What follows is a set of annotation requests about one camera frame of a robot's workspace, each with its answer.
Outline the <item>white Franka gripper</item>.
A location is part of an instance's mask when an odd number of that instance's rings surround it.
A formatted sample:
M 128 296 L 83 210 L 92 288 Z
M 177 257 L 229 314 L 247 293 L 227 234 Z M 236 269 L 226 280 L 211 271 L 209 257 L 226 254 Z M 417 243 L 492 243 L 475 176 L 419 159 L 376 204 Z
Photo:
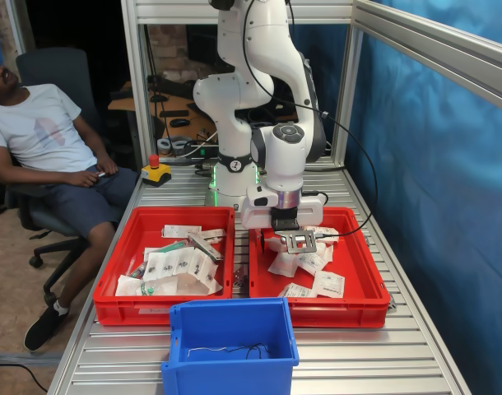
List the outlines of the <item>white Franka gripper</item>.
M 246 197 L 241 210 L 241 222 L 246 229 L 294 230 L 296 226 L 321 225 L 323 206 L 323 193 L 303 195 L 299 206 L 290 209 L 254 207 Z M 266 241 L 263 230 L 260 230 L 260 246 L 265 253 Z

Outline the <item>seated man left hand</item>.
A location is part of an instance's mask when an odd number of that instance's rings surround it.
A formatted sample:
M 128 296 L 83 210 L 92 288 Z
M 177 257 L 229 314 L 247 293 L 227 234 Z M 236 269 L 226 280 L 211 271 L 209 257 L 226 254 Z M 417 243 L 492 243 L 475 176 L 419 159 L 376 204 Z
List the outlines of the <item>seated man left hand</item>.
M 99 154 L 97 157 L 96 167 L 100 173 L 106 175 L 113 175 L 119 171 L 116 163 L 111 159 L 111 157 L 105 152 Z

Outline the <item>seated man right hand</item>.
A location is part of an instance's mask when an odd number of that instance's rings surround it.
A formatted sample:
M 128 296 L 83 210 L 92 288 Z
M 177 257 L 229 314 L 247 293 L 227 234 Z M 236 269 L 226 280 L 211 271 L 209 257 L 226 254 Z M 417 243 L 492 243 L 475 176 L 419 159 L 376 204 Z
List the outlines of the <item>seated man right hand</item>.
M 78 187 L 90 188 L 99 181 L 97 173 L 90 171 L 80 171 L 72 175 L 71 183 Z

